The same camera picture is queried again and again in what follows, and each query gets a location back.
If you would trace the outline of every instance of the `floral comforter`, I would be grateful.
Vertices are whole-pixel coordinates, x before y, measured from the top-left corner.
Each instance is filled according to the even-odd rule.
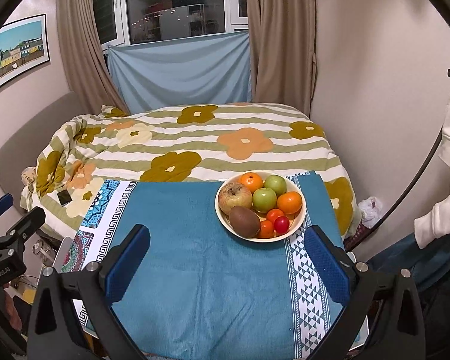
[[[267,170],[316,171],[325,182],[342,236],[354,234],[358,209],[348,174],[320,126],[283,104],[169,107],[127,116],[102,107],[65,123],[37,160],[22,207],[42,207],[43,229],[74,237],[106,179],[198,181]],[[62,207],[57,194],[72,201]]]

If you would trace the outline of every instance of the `bowl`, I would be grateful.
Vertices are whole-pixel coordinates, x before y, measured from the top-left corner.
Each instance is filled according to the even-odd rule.
[[[287,192],[291,192],[291,191],[295,191],[298,192],[300,194],[300,196],[302,197],[302,208],[300,209],[300,211],[296,212],[295,214],[292,215],[287,215],[288,219],[290,219],[290,228],[288,230],[288,232],[286,232],[285,234],[279,235],[275,238],[245,238],[242,237],[241,235],[238,235],[233,228],[230,225],[230,222],[228,221],[228,215],[224,214],[222,212],[222,210],[220,210],[220,207],[218,205],[218,194],[220,193],[220,191],[222,190],[222,188],[227,185],[228,183],[238,183],[240,177],[242,175],[244,175],[245,173],[256,173],[258,174],[263,180],[265,180],[268,176],[274,175],[276,173],[272,173],[272,172],[267,172],[264,170],[253,170],[253,171],[249,171],[249,172],[243,172],[240,173],[236,176],[233,176],[231,178],[229,178],[225,183],[223,183],[223,185],[218,189],[217,191],[217,195],[215,196],[215,211],[217,213],[218,219],[220,220],[220,222],[225,226],[225,228],[232,234],[235,234],[237,237],[240,237],[241,239],[246,239],[247,241],[251,241],[251,242],[259,242],[259,243],[268,243],[268,242],[277,242],[280,241],[282,239],[285,239],[287,237],[290,237],[293,233],[295,233],[300,226],[302,225],[303,221],[305,220],[305,214],[307,212],[307,204],[305,202],[305,196],[303,196],[302,191],[300,190],[299,187],[297,187],[295,185],[294,182],[290,181],[288,178],[284,178],[285,182],[286,182],[286,191]],[[264,221],[265,215],[266,214],[260,214],[259,212],[257,212],[257,215],[260,218],[260,221]]]

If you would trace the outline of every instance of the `bolt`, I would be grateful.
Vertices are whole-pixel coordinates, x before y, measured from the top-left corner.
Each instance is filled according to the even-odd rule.
[[[406,269],[406,268],[404,268],[404,269],[402,269],[401,271],[400,271],[400,273],[402,274],[402,276],[404,277],[404,278],[409,278],[412,274],[410,273],[410,271],[408,270],[408,269]]]
[[[52,267],[50,267],[50,266],[48,266],[47,268],[45,268],[44,270],[43,270],[43,276],[46,276],[47,278],[48,278],[48,276],[51,276],[52,275],[52,273],[53,273],[53,268]]]
[[[89,272],[93,272],[93,271],[96,271],[99,266],[100,266],[100,264],[97,261],[92,261],[87,264],[85,269]]]
[[[368,271],[368,265],[365,264],[364,262],[357,262],[355,266],[359,272]]]

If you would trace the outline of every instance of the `window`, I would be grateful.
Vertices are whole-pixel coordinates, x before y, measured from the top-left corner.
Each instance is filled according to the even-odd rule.
[[[93,0],[97,31],[109,45],[187,38],[248,28],[247,0]]]

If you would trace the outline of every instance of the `blue sky in picture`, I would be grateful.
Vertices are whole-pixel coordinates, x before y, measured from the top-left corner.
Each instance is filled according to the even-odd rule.
[[[20,43],[42,36],[42,21],[34,21],[0,33],[0,49],[10,50]]]

